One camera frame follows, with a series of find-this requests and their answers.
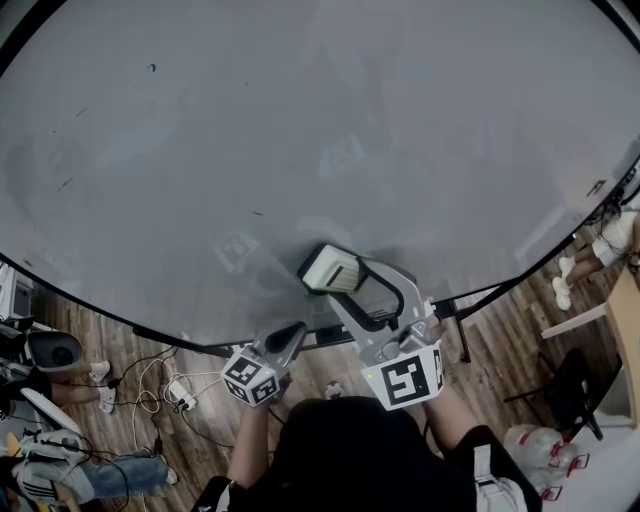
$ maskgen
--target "chair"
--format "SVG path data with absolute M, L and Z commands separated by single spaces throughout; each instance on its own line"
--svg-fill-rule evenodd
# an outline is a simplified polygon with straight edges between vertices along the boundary
M 592 373 L 582 351 L 577 348 L 571 349 L 557 370 L 544 354 L 540 353 L 538 357 L 546 363 L 553 373 L 551 382 L 542 388 L 506 398 L 504 402 L 524 399 L 540 423 L 543 423 L 536 410 L 526 399 L 528 396 L 542 393 L 553 416 L 560 424 L 559 430 L 571 430 L 573 436 L 580 428 L 587 425 L 593 431 L 596 439 L 601 441 L 603 438 L 602 430 L 593 415 L 595 396 Z
M 624 377 L 631 408 L 631 426 L 640 426 L 640 288 L 633 274 L 624 268 L 609 298 L 589 311 L 542 331 L 543 340 L 571 331 L 588 322 L 605 317 L 616 340 L 618 354 L 624 363 Z

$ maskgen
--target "wooden floor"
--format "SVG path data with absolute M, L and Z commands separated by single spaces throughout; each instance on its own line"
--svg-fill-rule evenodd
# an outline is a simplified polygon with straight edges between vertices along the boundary
M 592 240 L 593 232 L 583 230 L 568 252 L 572 253 Z M 601 388 L 606 386 L 616 367 L 617 358 L 615 341 L 605 320 L 592 322 L 548 341 L 541 340 L 539 333 L 546 327 L 604 302 L 619 270 L 619 266 L 609 269 L 590 281 L 576 285 L 573 307 L 568 313 L 563 313 L 557 309 L 550 287 L 551 278 L 559 273 L 557 263 L 547 265 L 516 289 L 465 320 L 471 364 L 460 362 L 461 348 L 455 323 L 446 322 L 447 334 L 443 346 L 447 380 L 498 436 L 503 436 L 511 425 L 538 423 L 523 402 L 503 404 L 502 400 L 540 387 L 548 381 L 548 372 L 538 364 L 539 351 L 558 364 L 570 348 L 580 347 L 595 373 L 597 385 Z M 40 290 L 35 310 L 39 321 L 76 336 L 84 346 L 85 360 L 111 361 L 115 376 L 120 376 L 124 368 L 136 359 L 167 348 L 138 338 L 129 327 L 46 290 Z M 140 375 L 149 362 L 138 364 L 127 374 L 119 387 L 119 401 L 136 400 Z M 178 351 L 175 357 L 166 362 L 172 369 L 184 373 L 219 371 L 224 365 L 222 359 L 184 350 Z M 161 379 L 167 381 L 168 371 L 165 368 L 162 376 L 160 366 L 156 363 L 146 373 L 142 383 L 144 389 L 157 390 Z M 303 353 L 293 368 L 293 385 L 284 401 L 274 410 L 281 417 L 286 417 L 288 410 L 299 401 L 321 397 L 325 385 L 334 379 L 342 382 L 350 394 L 370 395 L 359 369 L 360 363 L 350 345 Z M 197 392 L 217 380 L 217 377 L 215 374 L 192 377 L 193 389 Z M 544 422 L 553 426 L 553 418 L 544 402 L 536 398 L 531 403 Z M 197 408 L 187 412 L 186 417 L 204 435 L 224 444 L 233 444 L 240 412 L 239 402 L 228 395 L 223 385 L 216 384 L 198 398 Z M 424 417 L 421 410 L 411 412 L 422 425 Z M 96 449 L 118 453 L 134 450 L 133 405 L 118 406 L 111 416 L 105 416 L 95 404 L 70 407 L 68 413 L 91 438 Z M 156 430 L 151 415 L 138 407 L 136 416 L 138 444 L 153 446 Z M 147 510 L 190 510 L 208 479 L 225 473 L 229 450 L 192 432 L 169 404 L 164 404 L 155 419 L 164 443 L 164 453 L 169 464 L 178 472 L 180 481 L 173 487 L 165 487 L 153 496 L 146 497 Z M 279 428 L 279 424 L 272 420 L 272 446 L 277 442 Z M 127 510 L 143 510 L 142 499 L 132 498 Z

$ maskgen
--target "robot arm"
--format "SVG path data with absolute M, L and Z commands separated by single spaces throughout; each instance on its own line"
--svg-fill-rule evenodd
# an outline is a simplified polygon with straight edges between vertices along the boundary
M 348 260 L 341 258 L 346 265 Z M 329 304 L 358 345 L 366 365 L 362 370 L 365 380 L 387 410 L 438 396 L 444 383 L 440 353 L 443 329 L 439 322 L 432 322 L 433 308 L 422 300 L 415 279 L 406 272 L 373 259 L 355 259 L 358 272 L 378 281 L 398 300 L 393 318 L 376 320 L 347 293 L 327 294 Z
M 233 354 L 222 370 L 227 390 L 252 407 L 284 391 L 290 382 L 288 366 L 306 335 L 303 322 L 261 332 L 249 347 Z

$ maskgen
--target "white sneaker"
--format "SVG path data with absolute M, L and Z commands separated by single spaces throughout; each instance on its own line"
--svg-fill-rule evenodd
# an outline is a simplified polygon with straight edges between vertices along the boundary
M 342 385 L 336 380 L 332 380 L 327 384 L 327 387 L 324 388 L 325 400 L 335 400 L 336 398 L 341 398 L 343 395 L 344 390 L 342 389 Z
M 573 256 L 570 258 L 560 258 L 558 266 L 560 267 L 560 272 L 562 272 L 562 279 L 566 279 L 573 270 L 573 267 L 576 266 L 576 259 Z
M 556 292 L 556 304 L 562 311 L 567 311 L 571 307 L 571 288 L 561 277 L 554 277 L 551 281 L 553 291 Z
M 116 389 L 108 387 L 98 388 L 100 392 L 100 410 L 105 414 L 111 414 L 115 409 Z
M 175 470 L 169 466 L 169 464 L 167 464 L 167 458 L 162 455 L 161 453 L 157 454 L 156 457 L 160 457 L 162 459 L 162 462 L 164 462 L 165 466 L 167 466 L 167 480 L 166 482 L 169 485 L 175 485 L 178 483 L 178 475 L 175 472 Z
M 101 363 L 91 363 L 91 380 L 95 383 L 100 383 L 104 380 L 107 374 L 111 371 L 111 365 L 109 361 L 102 361 Z
M 169 466 L 167 466 L 167 483 L 169 485 L 175 485 L 178 483 L 178 475 L 173 468 L 170 468 Z

